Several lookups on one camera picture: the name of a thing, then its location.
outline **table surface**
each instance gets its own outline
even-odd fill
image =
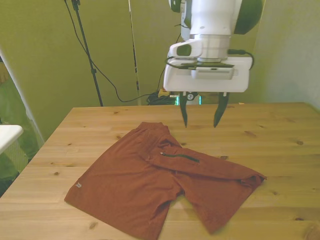
[[[132,240],[64,202],[69,188],[142,121],[163,122],[185,148],[266,176],[229,223],[210,235],[183,197],[160,240],[302,240],[320,221],[320,115],[304,103],[74,108],[0,199],[1,240]]]

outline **black cable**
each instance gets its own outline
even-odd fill
[[[82,46],[84,52],[88,55],[88,53],[87,53],[87,51],[86,51],[83,43],[81,42],[81,40],[80,40],[80,38],[79,38],[79,36],[78,36],[77,29],[76,29],[76,26],[75,26],[75,22],[74,22],[74,19],[73,19],[72,15],[71,15],[69,6],[68,6],[68,4],[67,4],[67,0],[64,0],[64,3],[65,3],[65,6],[66,6],[66,8],[67,8],[67,10],[68,10],[68,13],[69,13],[69,16],[70,16],[70,19],[71,19],[71,22],[72,22],[72,26],[73,26],[73,29],[74,29],[75,36],[76,36],[76,38],[78,39],[80,45]],[[134,100],[137,100],[137,99],[139,99],[139,98],[142,98],[142,97],[150,96],[150,95],[151,95],[151,94],[144,94],[144,95],[138,96],[138,97],[136,97],[136,98],[134,98],[134,99],[131,99],[131,100],[122,100],[122,99],[120,98],[119,94],[118,94],[118,89],[117,89],[117,87],[114,85],[114,83],[98,68],[98,66],[94,63],[94,61],[93,61],[92,59],[91,59],[91,62],[92,62],[92,64],[95,66],[95,68],[99,71],[99,73],[101,73],[102,76],[104,76],[105,79],[107,79],[107,80],[109,81],[109,83],[113,86],[113,88],[114,88],[114,90],[115,90],[115,94],[116,94],[116,96],[117,96],[117,98],[119,99],[120,102],[122,102],[122,103],[128,103],[128,102],[132,102],[132,101],[134,101]]]
[[[248,51],[246,51],[245,54],[248,54],[252,58],[252,64],[250,67],[250,70],[251,70],[255,65],[255,56],[251,52],[248,52]]]
[[[183,27],[183,28],[185,28],[185,29],[188,29],[187,26],[183,26],[181,23],[180,23],[180,24],[177,24],[177,25],[174,25],[174,27],[178,27],[178,26],[181,26],[181,27]]]
[[[176,41],[175,41],[176,44],[178,43],[180,37],[181,37],[181,33],[179,34],[178,38],[177,38]],[[164,74],[165,70],[166,70],[166,66],[164,66],[164,68],[163,68],[163,70],[162,70],[162,72],[161,72],[161,75],[160,75],[160,77],[159,77],[159,82],[158,82],[158,87],[156,88],[156,92],[159,90],[159,85],[160,85],[160,82],[161,82],[161,77],[162,77],[162,75]]]
[[[246,55],[246,54],[248,54],[252,58],[252,64],[251,64],[250,70],[255,65],[255,56],[251,52],[248,52],[243,49],[229,49],[228,54],[231,54],[231,55]]]

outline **zipper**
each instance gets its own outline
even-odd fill
[[[160,152],[160,154],[162,156],[168,157],[168,158],[185,158],[185,159],[189,159],[191,161],[194,161],[196,163],[200,163],[200,161],[198,159],[193,158],[192,156],[188,156],[188,155],[184,155],[184,154],[176,154],[176,155],[171,155],[171,154],[166,154],[164,152]]]

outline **wood grain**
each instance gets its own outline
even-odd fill
[[[320,115],[303,103],[74,108],[0,199],[1,240],[132,240],[69,206],[71,185],[142,121],[163,122],[185,148],[268,176],[229,223],[208,234],[191,204],[171,205],[160,240],[303,240],[320,221]]]

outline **white chair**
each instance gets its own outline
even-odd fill
[[[0,154],[24,132],[18,125],[0,125]]]

